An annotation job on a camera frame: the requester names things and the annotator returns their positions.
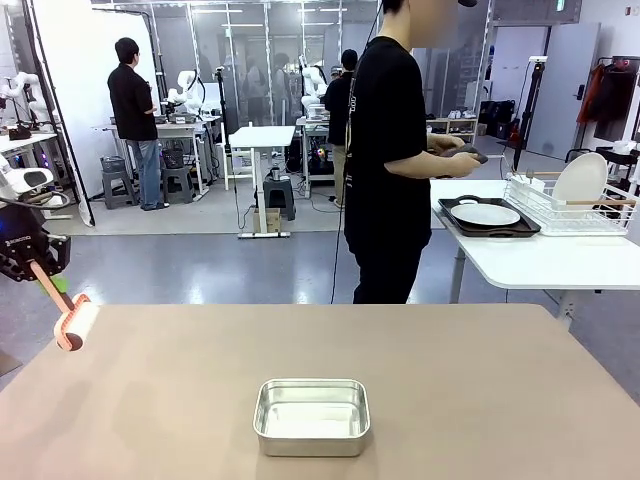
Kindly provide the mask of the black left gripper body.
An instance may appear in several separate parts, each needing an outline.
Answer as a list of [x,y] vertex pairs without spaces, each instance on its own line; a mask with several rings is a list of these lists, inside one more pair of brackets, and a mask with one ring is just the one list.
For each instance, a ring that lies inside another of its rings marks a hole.
[[1,208],[1,254],[17,259],[24,254],[44,257],[49,248],[43,229],[44,216],[38,211],[10,204]]

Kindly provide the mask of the person's right hand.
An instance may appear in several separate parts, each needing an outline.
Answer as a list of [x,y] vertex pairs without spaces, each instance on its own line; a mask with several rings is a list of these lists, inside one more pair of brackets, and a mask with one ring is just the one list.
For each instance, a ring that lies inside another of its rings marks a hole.
[[478,155],[469,152],[459,152],[445,158],[445,175],[452,178],[469,176],[475,169],[481,166]]

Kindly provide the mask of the person's left hand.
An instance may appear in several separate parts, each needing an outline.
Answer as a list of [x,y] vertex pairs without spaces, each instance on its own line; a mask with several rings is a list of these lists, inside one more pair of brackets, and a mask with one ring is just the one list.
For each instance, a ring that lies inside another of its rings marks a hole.
[[465,142],[456,136],[429,133],[427,135],[427,145],[429,149],[440,154],[451,149],[459,149],[465,145]]

